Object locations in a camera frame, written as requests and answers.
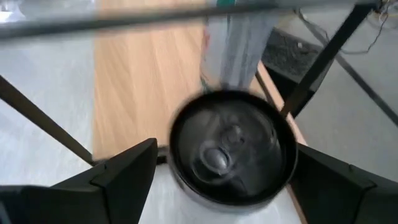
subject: white tabletop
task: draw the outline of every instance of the white tabletop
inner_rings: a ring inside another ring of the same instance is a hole
[[[190,200],[173,180],[168,165],[157,166],[144,210],[139,221],[169,224],[301,223],[293,201],[283,189],[264,208],[245,214],[222,213]]]

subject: can label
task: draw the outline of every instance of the can label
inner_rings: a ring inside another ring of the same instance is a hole
[[[208,4],[222,6],[239,1]],[[273,12],[256,12],[207,19],[200,64],[203,87],[249,88],[277,18]]]

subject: metal rod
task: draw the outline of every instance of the metal rod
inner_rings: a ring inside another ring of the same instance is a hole
[[[25,116],[29,121],[63,144],[76,156],[94,166],[92,155],[78,141],[56,124],[49,116],[33,104],[26,96],[0,75],[0,99]]]
[[[287,98],[281,111],[282,116],[287,116],[290,111],[295,111],[303,103],[307,95],[307,90],[319,78],[325,67],[334,59],[336,54],[340,51],[340,48],[345,44],[349,37],[351,37],[353,32],[374,7],[375,4],[356,5],[354,7],[330,42],[319,53],[317,59],[314,61],[310,69],[308,69],[308,72],[294,89],[293,93]]]
[[[361,3],[374,2],[377,0],[355,0]],[[353,0],[336,0],[333,4],[352,4]],[[0,40],[10,40],[21,37],[32,37],[38,35],[64,34],[68,32],[79,32],[94,29],[109,29],[115,27],[138,26],[154,23],[172,22],[172,21],[190,21],[201,17],[224,16],[227,14],[244,14],[258,11],[283,11],[292,10],[296,7],[317,6],[331,4],[330,1],[306,0],[297,3],[296,1],[286,1],[277,3],[273,1],[255,4],[240,4],[236,6],[223,7],[204,7],[188,5],[185,7],[176,7],[174,9],[146,10],[139,12],[124,13],[118,12],[116,16],[95,16],[83,18],[68,18],[65,20],[51,21],[25,21],[16,22],[0,26]]]

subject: wooden table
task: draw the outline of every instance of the wooden table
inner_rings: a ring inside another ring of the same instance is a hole
[[[113,9],[177,7],[189,0],[103,0],[102,13]],[[203,24],[167,24],[98,34],[95,42],[94,157],[110,157],[147,139],[167,144],[170,122],[184,101],[201,91],[199,64]],[[259,73],[276,106],[282,97],[263,64]],[[263,95],[256,79],[250,90]],[[306,144],[291,116],[297,141]],[[294,194],[296,209],[305,223]]]

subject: black can lid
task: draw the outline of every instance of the black can lid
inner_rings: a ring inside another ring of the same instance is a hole
[[[275,123],[239,98],[188,105],[170,147],[183,179],[219,203],[247,202],[280,184],[285,169]]]

